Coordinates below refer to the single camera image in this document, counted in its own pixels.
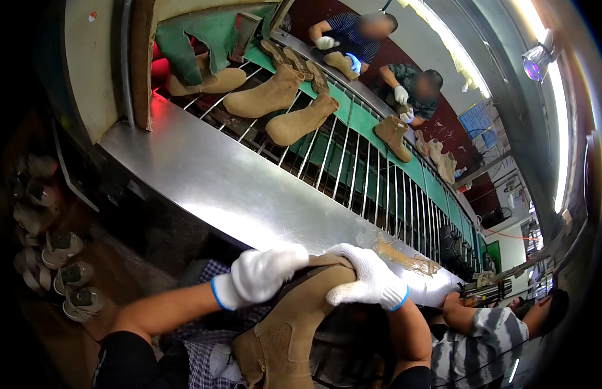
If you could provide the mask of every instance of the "orange cable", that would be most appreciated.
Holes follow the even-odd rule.
[[[498,232],[498,231],[493,231],[493,230],[490,230],[490,229],[485,229],[485,231],[493,232],[493,233],[496,233],[496,234],[498,234],[498,235],[502,235],[503,237],[509,237],[509,238],[518,238],[518,239],[523,239],[523,240],[534,240],[535,242],[538,242],[538,241],[539,241],[539,239],[537,239],[537,238],[524,238],[524,237],[516,237],[516,236],[514,236],[514,235],[507,235],[507,234],[505,234],[505,233]]]

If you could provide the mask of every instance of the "camouflage shirt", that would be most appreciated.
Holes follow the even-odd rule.
[[[437,100],[433,101],[431,104],[421,104],[414,100],[414,97],[411,93],[411,79],[414,77],[414,75],[420,73],[421,70],[409,64],[390,64],[388,67],[396,77],[396,80],[409,94],[407,103],[411,104],[411,106],[414,108],[414,114],[424,120],[430,120],[435,113],[435,110],[437,110]]]

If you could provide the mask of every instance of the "fluorescent light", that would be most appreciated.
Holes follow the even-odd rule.
[[[537,40],[544,42],[547,35],[545,27],[530,0],[513,0],[513,3],[522,12],[524,19],[528,21]],[[557,62],[548,65],[548,75],[554,91],[554,103],[556,104],[556,116],[558,117],[558,181],[556,197],[554,198],[554,211],[559,214],[562,211],[562,202],[567,186],[567,171],[570,163],[570,128],[565,89],[562,86],[561,71]]]
[[[416,13],[429,24],[430,28],[437,32],[437,35],[442,39],[446,49],[450,51],[451,55],[456,56],[461,65],[468,70],[472,80],[476,83],[484,98],[489,98],[491,96],[489,87],[483,79],[482,74],[478,71],[478,67],[476,67],[474,61],[470,58],[470,55],[461,45],[461,42],[459,42],[457,37],[437,14],[421,0],[399,0],[399,2],[403,7],[406,7],[407,4],[409,4]]]
[[[508,383],[512,383],[513,382],[513,377],[515,377],[515,371],[517,371],[517,364],[520,362],[520,359],[517,358],[515,360],[515,366],[513,367],[513,373],[511,373],[511,378],[508,379]]]

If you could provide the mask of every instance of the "conveyor belt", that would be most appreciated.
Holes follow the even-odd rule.
[[[247,58],[260,62],[249,54]],[[247,73],[246,87],[256,86],[271,77],[273,67],[262,65],[265,66],[245,61],[240,66]],[[331,89],[339,92],[332,95],[339,96],[338,100],[344,100],[348,105],[343,108],[341,104],[338,112],[327,118],[323,126],[289,147],[270,142],[264,131],[268,118],[243,122],[231,117],[220,105],[226,95],[169,100],[432,260],[439,262],[441,225],[449,224],[473,246],[469,219],[453,194],[438,182],[440,178],[434,169],[409,144],[406,146],[417,158],[414,158],[414,164],[404,167],[402,162],[394,160],[391,152],[386,152],[384,144],[377,145],[376,141],[360,135],[362,131],[352,129],[352,117],[359,121],[358,116],[363,115],[360,110],[367,115],[362,121],[378,123],[381,116],[350,90],[338,85],[335,79],[329,76],[328,79]],[[315,96],[310,83],[305,82],[285,112],[305,108]],[[416,163],[420,174],[414,179],[414,174],[406,170],[411,166],[415,168]],[[470,265],[480,269],[480,261],[474,257],[471,257]]]

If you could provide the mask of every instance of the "gray striped t-shirt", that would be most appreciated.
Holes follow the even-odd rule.
[[[478,308],[469,335],[431,335],[432,387],[476,389],[503,375],[522,353],[528,327],[510,308]]]

